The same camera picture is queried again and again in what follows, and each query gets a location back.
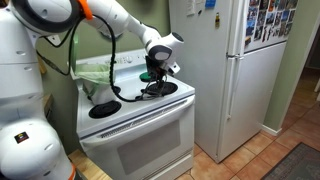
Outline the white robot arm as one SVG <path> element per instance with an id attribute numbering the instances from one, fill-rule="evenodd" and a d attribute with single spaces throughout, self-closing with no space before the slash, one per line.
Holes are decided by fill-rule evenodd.
<path id="1" fill-rule="evenodd" d="M 116 0 L 9 0 L 0 9 L 0 171 L 9 180 L 74 180 L 56 130 L 44 114 L 43 95 L 51 87 L 39 70 L 36 43 L 72 29 L 82 19 L 116 37 L 137 35 L 147 56 L 165 70 L 183 39 L 163 37 L 131 16 Z"/>

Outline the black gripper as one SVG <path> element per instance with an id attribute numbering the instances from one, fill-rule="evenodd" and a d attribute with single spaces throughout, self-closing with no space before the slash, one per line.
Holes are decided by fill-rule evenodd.
<path id="1" fill-rule="evenodd" d="M 159 80 L 158 87 L 157 82 L 152 82 L 147 87 L 147 94 L 152 96 L 155 96 L 158 93 L 159 95 L 164 95 L 163 90 L 165 87 L 166 80 L 163 80 L 163 77 L 167 75 L 167 71 L 161 68 L 160 61 L 153 60 L 149 56 L 146 56 L 145 59 L 149 77 L 152 80 Z"/>

